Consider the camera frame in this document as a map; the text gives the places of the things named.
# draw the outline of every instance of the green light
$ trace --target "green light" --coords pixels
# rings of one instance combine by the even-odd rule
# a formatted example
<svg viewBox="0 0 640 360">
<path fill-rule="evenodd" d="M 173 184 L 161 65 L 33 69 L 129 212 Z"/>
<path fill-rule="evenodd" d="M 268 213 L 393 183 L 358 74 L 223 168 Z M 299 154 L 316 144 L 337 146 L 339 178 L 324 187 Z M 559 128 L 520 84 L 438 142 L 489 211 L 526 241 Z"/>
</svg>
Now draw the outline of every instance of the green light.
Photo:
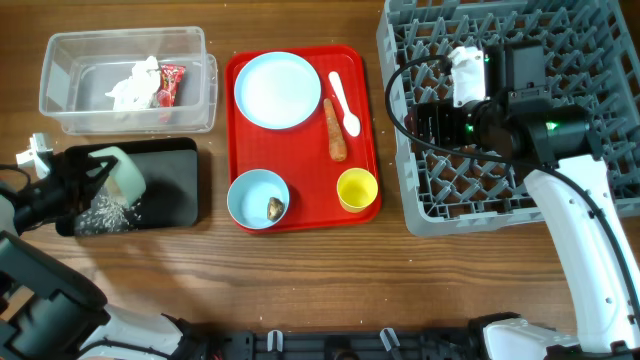
<svg viewBox="0 0 640 360">
<path fill-rule="evenodd" d="M 555 128 L 558 127 L 558 125 L 560 124 L 549 121 L 547 122 L 547 130 L 553 131 Z"/>
</svg>

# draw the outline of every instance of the clear plastic container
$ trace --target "clear plastic container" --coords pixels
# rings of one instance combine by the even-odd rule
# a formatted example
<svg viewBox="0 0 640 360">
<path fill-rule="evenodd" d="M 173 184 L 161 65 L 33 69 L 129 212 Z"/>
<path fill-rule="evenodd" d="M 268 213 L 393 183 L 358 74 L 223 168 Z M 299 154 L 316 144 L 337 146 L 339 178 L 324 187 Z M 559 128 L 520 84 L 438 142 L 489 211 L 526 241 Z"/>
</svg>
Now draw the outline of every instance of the clear plastic container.
<svg viewBox="0 0 640 360">
<path fill-rule="evenodd" d="M 105 93 L 150 55 L 160 64 L 186 66 L 174 107 L 113 111 Z M 199 27 L 61 33 L 47 46 L 40 112 L 70 135 L 207 132 L 217 96 L 216 61 Z"/>
</svg>

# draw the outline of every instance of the red wrapper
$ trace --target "red wrapper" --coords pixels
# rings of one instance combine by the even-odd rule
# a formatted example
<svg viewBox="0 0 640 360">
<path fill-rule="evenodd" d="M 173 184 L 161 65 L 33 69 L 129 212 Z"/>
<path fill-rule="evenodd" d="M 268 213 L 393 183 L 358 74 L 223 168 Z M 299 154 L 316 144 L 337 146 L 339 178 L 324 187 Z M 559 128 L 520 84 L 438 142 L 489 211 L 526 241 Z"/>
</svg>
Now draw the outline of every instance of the red wrapper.
<svg viewBox="0 0 640 360">
<path fill-rule="evenodd" d="M 178 92 L 178 84 L 182 81 L 185 67 L 180 65 L 161 65 L 160 77 L 162 83 L 156 94 L 156 100 L 159 107 L 172 107 L 176 101 L 176 92 Z"/>
</svg>

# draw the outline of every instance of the carrot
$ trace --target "carrot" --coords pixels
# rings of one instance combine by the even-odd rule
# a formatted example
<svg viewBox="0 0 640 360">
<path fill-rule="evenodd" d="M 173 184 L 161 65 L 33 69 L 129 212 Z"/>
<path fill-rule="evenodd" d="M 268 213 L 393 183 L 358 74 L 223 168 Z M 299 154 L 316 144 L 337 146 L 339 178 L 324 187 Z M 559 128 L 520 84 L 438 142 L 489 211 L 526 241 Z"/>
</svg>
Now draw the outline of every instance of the carrot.
<svg viewBox="0 0 640 360">
<path fill-rule="evenodd" d="M 324 113 L 327 116 L 329 130 L 329 155 L 333 161 L 344 161 L 347 158 L 347 144 L 344 142 L 336 112 L 329 99 L 324 99 Z"/>
</svg>

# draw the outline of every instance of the wooden table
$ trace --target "wooden table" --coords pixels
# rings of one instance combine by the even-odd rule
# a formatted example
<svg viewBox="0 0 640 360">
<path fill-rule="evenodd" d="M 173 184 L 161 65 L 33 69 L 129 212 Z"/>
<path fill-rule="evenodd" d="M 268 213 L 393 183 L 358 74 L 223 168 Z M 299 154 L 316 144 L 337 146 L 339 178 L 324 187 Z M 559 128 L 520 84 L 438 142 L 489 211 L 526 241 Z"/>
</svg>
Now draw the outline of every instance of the wooden table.
<svg viewBox="0 0 640 360">
<path fill-rule="evenodd" d="M 208 184 L 201 197 L 203 217 L 196 226 L 78 239 L 59 237 L 46 226 L 25 234 L 25 240 L 92 279 L 113 304 L 218 327 L 295 332 L 419 329 L 464 325 L 471 317 L 515 311 L 532 322 L 575 331 L 569 289 L 544 224 L 434 238 L 417 238 L 407 231 L 375 40 L 382 0 L 169 2 L 1 7 L 0 163 L 14 162 L 14 154 L 26 148 L 33 132 L 48 132 L 56 151 L 150 138 L 66 136 L 56 121 L 38 112 L 42 60 L 54 33 L 197 25 L 206 33 L 207 50 L 218 59 L 219 70 L 236 52 L 347 44 L 366 63 L 381 169 L 380 214 L 354 227 L 269 236 L 240 230 L 226 207 L 222 92 L 214 129 L 193 136 L 201 149 L 202 180 Z M 638 9 L 631 2 L 624 5 Z M 640 35 L 637 23 L 630 26 Z M 637 248 L 640 222 L 623 223 Z"/>
</svg>

